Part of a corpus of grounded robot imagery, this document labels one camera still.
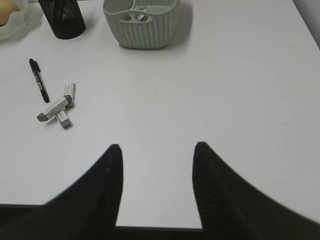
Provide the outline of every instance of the desk surface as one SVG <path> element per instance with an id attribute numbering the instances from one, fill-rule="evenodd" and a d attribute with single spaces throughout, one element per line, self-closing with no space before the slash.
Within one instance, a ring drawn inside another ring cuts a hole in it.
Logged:
<path id="1" fill-rule="evenodd" d="M 193 151 L 206 141 L 283 205 L 320 222 L 320 52 L 291 0 L 182 1 L 173 43 L 119 46 L 101 0 L 79 2 L 86 31 L 53 36 L 37 3 L 0 44 L 0 203 L 44 204 L 109 147 L 124 159 L 118 226 L 200 228 Z M 38 122 L 76 83 L 73 127 Z"/>

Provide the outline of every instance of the black mesh pen holder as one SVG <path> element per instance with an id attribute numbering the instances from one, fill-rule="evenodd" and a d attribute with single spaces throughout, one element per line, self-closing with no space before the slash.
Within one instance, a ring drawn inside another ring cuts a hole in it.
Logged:
<path id="1" fill-rule="evenodd" d="M 77 0 L 39 0 L 39 3 L 58 39 L 73 39 L 86 29 Z"/>

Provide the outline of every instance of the black marker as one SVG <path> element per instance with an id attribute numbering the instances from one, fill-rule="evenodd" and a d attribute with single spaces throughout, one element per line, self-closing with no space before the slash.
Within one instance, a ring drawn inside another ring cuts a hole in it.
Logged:
<path id="1" fill-rule="evenodd" d="M 38 66 L 38 63 L 36 61 L 34 61 L 33 59 L 30 59 L 29 63 L 30 63 L 33 75 L 35 77 L 36 83 L 39 86 L 39 89 L 40 89 L 40 92 L 42 94 L 43 100 L 46 103 L 49 103 L 50 102 L 49 96 L 48 96 L 48 93 L 46 91 L 46 88 L 45 88 L 45 85 L 44 85 L 44 81 L 42 80 L 42 77 L 41 77 L 41 74 L 40 74 L 41 71 L 40 71 L 40 68 Z"/>

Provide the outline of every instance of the gray woven basket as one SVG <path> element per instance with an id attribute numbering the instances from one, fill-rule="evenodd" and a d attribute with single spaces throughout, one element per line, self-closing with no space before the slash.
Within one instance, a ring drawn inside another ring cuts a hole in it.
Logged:
<path id="1" fill-rule="evenodd" d="M 133 10 L 134 0 L 105 0 L 103 12 L 119 44 L 133 49 L 160 49 L 174 36 L 180 0 L 135 0 L 148 11 Z M 148 16 L 147 21 L 129 21 L 129 14 Z"/>

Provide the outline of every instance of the eraser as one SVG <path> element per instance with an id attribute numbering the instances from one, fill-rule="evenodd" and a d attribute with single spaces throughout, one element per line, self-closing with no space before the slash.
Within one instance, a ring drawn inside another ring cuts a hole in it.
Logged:
<path id="1" fill-rule="evenodd" d="M 72 101 L 71 96 L 64 95 L 60 97 L 57 101 L 52 103 L 48 108 L 46 108 L 42 113 L 40 113 L 36 118 L 40 122 L 45 122 L 51 119 L 54 115 L 59 113 L 61 110 L 64 109 L 65 106 L 70 104 Z"/>
<path id="2" fill-rule="evenodd" d="M 73 107 L 75 105 L 75 98 L 76 98 L 76 85 L 74 83 L 66 84 L 64 86 L 64 95 L 70 95 L 72 98 L 71 103 L 66 107 Z"/>
<path id="3" fill-rule="evenodd" d="M 60 125 L 63 128 L 66 128 L 67 126 L 69 126 L 71 124 L 71 122 L 70 122 L 70 120 L 64 110 L 61 110 L 60 112 L 58 112 L 57 115 L 55 115 L 55 117 L 59 121 Z"/>

